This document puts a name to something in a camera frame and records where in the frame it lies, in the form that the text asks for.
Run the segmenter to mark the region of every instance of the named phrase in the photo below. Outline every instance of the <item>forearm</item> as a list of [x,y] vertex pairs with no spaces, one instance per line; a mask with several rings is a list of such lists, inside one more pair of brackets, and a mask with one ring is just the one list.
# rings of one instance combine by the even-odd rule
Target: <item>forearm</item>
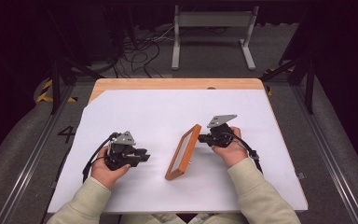
[[99,223],[110,190],[89,177],[71,202],[64,205],[48,223]]
[[228,169],[242,213],[250,223],[300,223],[290,206],[248,158]]

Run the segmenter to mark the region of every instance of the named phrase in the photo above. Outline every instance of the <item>wooden frame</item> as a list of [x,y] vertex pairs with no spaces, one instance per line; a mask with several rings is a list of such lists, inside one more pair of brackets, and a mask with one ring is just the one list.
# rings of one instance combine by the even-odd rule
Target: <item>wooden frame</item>
[[167,174],[165,175],[165,178],[167,180],[173,180],[176,177],[185,173],[187,166],[190,164],[191,156],[193,155],[194,147],[196,146],[200,131],[201,126],[199,126],[199,124],[196,124],[182,136],[179,145],[176,148],[175,154],[172,157],[170,167],[167,170]]

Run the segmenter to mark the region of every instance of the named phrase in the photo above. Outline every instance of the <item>gray carpet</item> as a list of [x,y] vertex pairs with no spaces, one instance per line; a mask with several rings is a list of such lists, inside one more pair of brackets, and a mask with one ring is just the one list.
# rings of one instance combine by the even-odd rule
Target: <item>gray carpet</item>
[[[241,36],[239,29],[227,29],[222,34],[205,30],[184,32],[178,71],[171,70],[172,41],[159,43],[159,56],[149,64],[152,69],[148,71],[152,77],[260,77],[266,69],[277,66],[277,61],[280,60],[295,29],[295,25],[255,27],[250,44],[256,65],[255,71],[249,71],[246,67],[238,42]],[[147,49],[145,52],[148,59],[153,57],[157,50],[155,46]],[[128,58],[135,53],[128,53]],[[143,69],[132,72],[131,63],[124,60],[122,63],[122,66],[117,66],[121,76],[127,74],[130,77],[147,77]],[[133,65],[136,68],[142,63]],[[109,70],[103,75],[116,76],[114,70]],[[296,101],[292,88],[283,82],[285,77],[286,75],[280,75],[274,78],[275,81],[268,83],[273,93],[269,99],[294,166],[298,172],[307,176],[300,182],[310,208],[298,216],[302,223],[352,223],[327,166],[321,159],[320,149],[307,123],[307,117]],[[49,215],[45,218],[44,215],[53,192],[50,184],[55,180],[64,155],[74,139],[72,136],[70,141],[65,143],[66,136],[58,133],[68,126],[73,126],[74,132],[76,131],[92,86],[93,83],[85,78],[77,82],[71,92],[71,96],[78,97],[78,101],[64,105],[57,124],[52,128],[44,154],[11,216],[10,223],[40,223],[48,219]],[[321,126],[358,202],[358,157],[317,81],[313,108],[314,117]],[[51,103],[37,103],[36,107],[13,128],[0,147],[0,210],[48,121],[50,109]],[[101,223],[117,223],[117,216],[104,214]]]

